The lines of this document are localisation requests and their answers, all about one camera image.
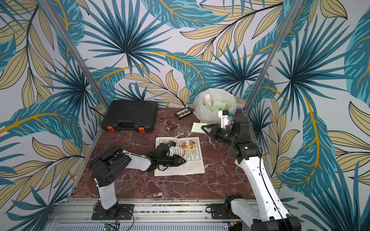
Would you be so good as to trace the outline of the Chinese picture book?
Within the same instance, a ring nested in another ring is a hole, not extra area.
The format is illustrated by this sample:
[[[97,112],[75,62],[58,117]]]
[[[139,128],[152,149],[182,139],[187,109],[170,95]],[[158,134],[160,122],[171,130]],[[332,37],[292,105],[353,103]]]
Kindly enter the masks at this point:
[[[179,167],[168,167],[167,169],[159,166],[159,168],[154,171],[154,176],[162,177],[204,174],[205,168],[199,138],[157,137],[156,146],[161,143],[168,144],[173,141],[177,144],[175,155],[181,156],[187,162]]]

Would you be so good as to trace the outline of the green sticky note bottom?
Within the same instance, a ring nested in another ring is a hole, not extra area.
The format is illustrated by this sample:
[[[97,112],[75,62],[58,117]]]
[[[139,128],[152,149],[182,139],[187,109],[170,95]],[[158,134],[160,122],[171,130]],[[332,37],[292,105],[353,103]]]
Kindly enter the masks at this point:
[[[202,134],[205,134],[205,131],[201,128],[202,126],[206,126],[207,123],[197,123],[197,122],[194,122],[193,123],[193,126],[192,126],[192,129],[191,129],[191,132],[192,133],[202,133]]]

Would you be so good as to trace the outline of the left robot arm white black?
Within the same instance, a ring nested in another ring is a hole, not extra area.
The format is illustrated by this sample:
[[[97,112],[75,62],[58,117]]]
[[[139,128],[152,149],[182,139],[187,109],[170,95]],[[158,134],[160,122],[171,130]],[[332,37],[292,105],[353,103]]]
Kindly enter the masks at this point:
[[[126,169],[151,172],[159,167],[179,167],[187,161],[175,154],[176,144],[161,143],[148,155],[130,153],[119,145],[106,150],[90,165],[92,178],[99,193],[98,205],[106,216],[119,214],[118,200],[115,193],[115,180]]]

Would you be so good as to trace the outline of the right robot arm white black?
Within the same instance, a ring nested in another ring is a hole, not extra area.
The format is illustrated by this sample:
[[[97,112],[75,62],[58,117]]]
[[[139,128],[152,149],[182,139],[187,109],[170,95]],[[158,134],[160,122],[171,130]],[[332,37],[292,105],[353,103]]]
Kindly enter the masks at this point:
[[[229,196],[224,211],[238,217],[251,231],[299,231],[300,220],[293,217],[277,195],[265,167],[262,152],[252,139],[251,125],[246,117],[236,116],[227,129],[223,124],[203,125],[211,138],[230,145],[253,190],[258,209],[239,196]]]

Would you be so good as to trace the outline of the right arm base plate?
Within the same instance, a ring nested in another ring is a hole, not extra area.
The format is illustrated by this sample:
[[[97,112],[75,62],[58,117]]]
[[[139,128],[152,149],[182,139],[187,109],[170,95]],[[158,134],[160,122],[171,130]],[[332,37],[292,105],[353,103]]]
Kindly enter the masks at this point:
[[[229,204],[211,204],[205,210],[211,214],[212,219],[240,219],[232,212]]]

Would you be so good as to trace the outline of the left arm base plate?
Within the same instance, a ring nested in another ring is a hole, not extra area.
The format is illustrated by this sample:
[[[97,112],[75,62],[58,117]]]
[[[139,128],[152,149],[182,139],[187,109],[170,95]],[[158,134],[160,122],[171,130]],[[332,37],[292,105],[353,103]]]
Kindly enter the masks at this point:
[[[99,203],[93,207],[92,220],[131,220],[133,218],[134,204],[116,204],[108,210]]]

